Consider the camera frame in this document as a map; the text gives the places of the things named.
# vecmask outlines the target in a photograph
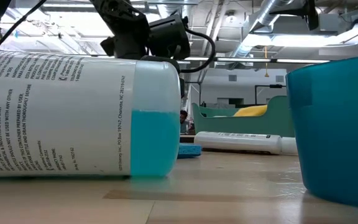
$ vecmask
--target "green bed frame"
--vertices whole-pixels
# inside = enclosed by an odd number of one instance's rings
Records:
[[[286,96],[273,97],[262,116],[233,117],[238,109],[213,109],[192,104],[196,133],[213,131],[224,133],[276,134],[295,137]]]

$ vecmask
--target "yellow pillow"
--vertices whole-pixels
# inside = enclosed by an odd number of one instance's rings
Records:
[[[261,116],[266,113],[267,105],[250,106],[239,109],[234,116]]]

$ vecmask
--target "table surface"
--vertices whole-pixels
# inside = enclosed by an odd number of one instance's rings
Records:
[[[293,156],[205,152],[163,179],[0,179],[0,223],[358,223],[310,195]]]

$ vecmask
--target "black mount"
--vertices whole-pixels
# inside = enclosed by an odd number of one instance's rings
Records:
[[[171,63],[178,73],[176,60],[190,56],[190,45],[186,35],[187,17],[171,15],[152,23],[145,14],[132,7],[126,0],[91,0],[93,6],[107,24],[114,37],[101,42],[108,56],[133,60],[149,60]],[[181,79],[181,95],[184,81]]]
[[[291,4],[288,5],[288,8],[282,9],[280,11],[274,11],[269,13],[270,15],[277,14],[289,14],[294,16],[300,16],[306,20],[309,30],[314,30],[319,26],[318,13],[316,11],[316,3],[314,0],[306,0],[304,5],[297,8],[289,8]]]

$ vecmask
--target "cord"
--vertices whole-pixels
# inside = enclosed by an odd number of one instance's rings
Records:
[[[190,30],[189,28],[185,27],[186,32],[188,32],[189,34],[193,34],[196,35],[198,37],[202,37],[205,38],[206,40],[208,40],[208,42],[211,44],[211,55],[208,57],[207,61],[205,61],[204,64],[202,64],[201,66],[197,67],[197,68],[192,68],[192,69],[182,69],[180,70],[180,72],[183,73],[193,73],[193,72],[198,72],[204,68],[206,68],[215,58],[215,54],[216,54],[216,49],[215,49],[215,43],[214,41],[207,35],[199,33],[199,32],[195,32],[193,30]]]
[[[345,20],[345,18],[343,18],[343,15],[339,15],[339,17],[340,17],[343,21],[345,21],[345,22],[347,22],[347,23],[353,23],[352,21],[347,21],[347,20]]]
[[[1,44],[13,33],[13,31],[23,22],[27,19],[27,16],[31,15],[33,12],[35,12],[39,7],[42,6],[43,3],[45,3],[47,0],[41,0],[38,2],[28,13],[26,13],[23,17],[21,17],[13,26],[6,32],[6,34],[1,38],[0,40],[0,46]]]

